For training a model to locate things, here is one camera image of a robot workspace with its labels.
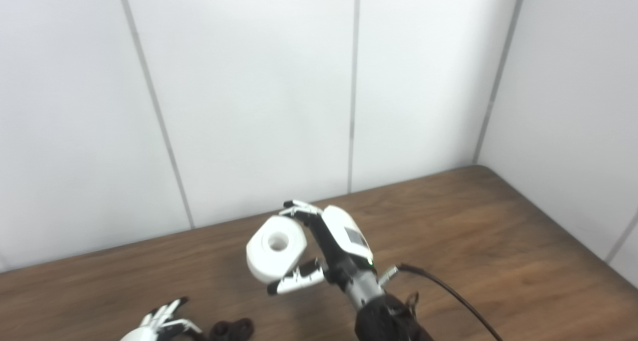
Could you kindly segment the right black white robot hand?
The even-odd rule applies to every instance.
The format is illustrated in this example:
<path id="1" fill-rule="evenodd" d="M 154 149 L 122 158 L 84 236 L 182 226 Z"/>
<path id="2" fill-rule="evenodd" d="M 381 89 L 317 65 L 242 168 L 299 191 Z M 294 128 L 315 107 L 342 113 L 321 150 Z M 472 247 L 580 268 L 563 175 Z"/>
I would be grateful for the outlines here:
<path id="1" fill-rule="evenodd" d="M 346 292 L 360 284 L 360 278 L 370 278 L 373 287 L 377 286 L 373 252 L 348 212 L 335 205 L 320 208 L 299 200 L 285 201 L 283 206 L 279 215 L 307 227 L 323 259 L 305 262 L 269 283 L 267 294 L 291 293 L 323 281 Z"/>

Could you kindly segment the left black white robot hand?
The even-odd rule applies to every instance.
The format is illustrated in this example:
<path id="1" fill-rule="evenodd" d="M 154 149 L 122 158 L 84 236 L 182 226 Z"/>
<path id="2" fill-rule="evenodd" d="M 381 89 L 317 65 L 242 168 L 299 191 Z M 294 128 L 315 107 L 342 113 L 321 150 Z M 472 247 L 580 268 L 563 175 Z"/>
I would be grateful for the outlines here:
<path id="1" fill-rule="evenodd" d="M 191 320 L 176 318 L 175 313 L 189 301 L 182 297 L 153 309 L 142 318 L 134 330 L 128 332 L 122 341 L 171 341 L 185 335 L 192 341 L 207 341 L 203 331 Z"/>

